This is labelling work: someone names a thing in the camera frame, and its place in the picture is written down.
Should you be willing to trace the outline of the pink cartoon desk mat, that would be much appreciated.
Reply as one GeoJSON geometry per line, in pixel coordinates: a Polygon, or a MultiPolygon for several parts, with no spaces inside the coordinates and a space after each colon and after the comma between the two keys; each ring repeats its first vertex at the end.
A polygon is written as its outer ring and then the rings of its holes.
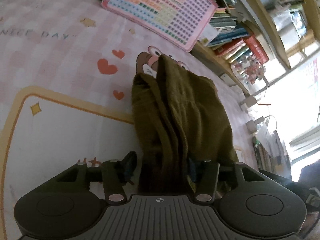
{"type": "Polygon", "coordinates": [[[19,239],[14,206],[77,162],[142,155],[131,87],[142,52],[166,54],[210,78],[239,159],[256,167],[244,94],[157,34],[98,0],[1,0],[1,239],[19,239]]]}

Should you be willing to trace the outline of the white card box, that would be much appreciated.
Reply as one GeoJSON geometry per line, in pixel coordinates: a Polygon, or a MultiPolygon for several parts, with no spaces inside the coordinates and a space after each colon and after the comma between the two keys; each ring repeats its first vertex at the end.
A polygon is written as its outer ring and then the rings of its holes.
{"type": "Polygon", "coordinates": [[[203,46],[207,46],[214,38],[219,35],[219,31],[216,30],[209,23],[204,27],[202,33],[200,33],[198,41],[203,46]]]}

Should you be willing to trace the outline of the brown corduroy garment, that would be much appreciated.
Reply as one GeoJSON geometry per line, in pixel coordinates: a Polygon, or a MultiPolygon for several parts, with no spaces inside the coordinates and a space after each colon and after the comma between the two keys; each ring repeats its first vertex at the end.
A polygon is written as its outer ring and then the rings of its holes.
{"type": "Polygon", "coordinates": [[[228,166],[238,161],[232,127],[213,81],[167,55],[138,55],[132,114],[143,151],[141,194],[193,193],[202,163],[228,166]]]}

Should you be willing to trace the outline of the colourful crystal tree ornament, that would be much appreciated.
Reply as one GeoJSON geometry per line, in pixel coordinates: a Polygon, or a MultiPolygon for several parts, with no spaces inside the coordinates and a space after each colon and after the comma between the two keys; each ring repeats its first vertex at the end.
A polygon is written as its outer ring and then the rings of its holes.
{"type": "Polygon", "coordinates": [[[254,84],[256,80],[264,77],[266,69],[257,59],[246,58],[240,61],[233,61],[231,68],[236,77],[245,84],[254,84]]]}

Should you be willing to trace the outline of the pink learning tablet toy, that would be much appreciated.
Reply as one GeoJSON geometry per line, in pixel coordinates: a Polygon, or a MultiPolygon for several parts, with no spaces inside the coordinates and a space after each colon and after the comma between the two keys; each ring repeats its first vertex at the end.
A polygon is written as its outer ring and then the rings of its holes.
{"type": "Polygon", "coordinates": [[[217,4],[213,0],[103,0],[102,7],[191,51],[217,4]]]}

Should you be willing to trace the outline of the white charger plug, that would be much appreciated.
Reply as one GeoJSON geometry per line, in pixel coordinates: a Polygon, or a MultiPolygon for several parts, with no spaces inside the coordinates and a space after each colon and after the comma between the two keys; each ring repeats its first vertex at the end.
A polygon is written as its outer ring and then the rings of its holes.
{"type": "Polygon", "coordinates": [[[256,98],[254,96],[249,96],[240,102],[240,108],[243,112],[248,112],[252,106],[257,104],[256,98]]]}

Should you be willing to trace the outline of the row of blue books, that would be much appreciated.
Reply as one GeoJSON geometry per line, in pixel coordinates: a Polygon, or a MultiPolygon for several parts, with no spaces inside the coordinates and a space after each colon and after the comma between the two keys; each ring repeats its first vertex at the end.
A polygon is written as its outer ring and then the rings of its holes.
{"type": "Polygon", "coordinates": [[[206,46],[213,50],[236,39],[253,35],[253,31],[241,21],[241,14],[234,8],[218,8],[208,23],[219,31],[219,35],[206,46]]]}

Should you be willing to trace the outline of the red thick dictionary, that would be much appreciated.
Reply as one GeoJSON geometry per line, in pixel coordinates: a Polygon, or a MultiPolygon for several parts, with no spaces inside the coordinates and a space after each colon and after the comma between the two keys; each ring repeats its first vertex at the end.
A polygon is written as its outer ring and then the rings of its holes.
{"type": "Polygon", "coordinates": [[[256,59],[261,65],[269,61],[269,57],[265,52],[263,46],[254,35],[244,38],[244,42],[246,46],[248,46],[249,50],[255,55],[256,59]]]}

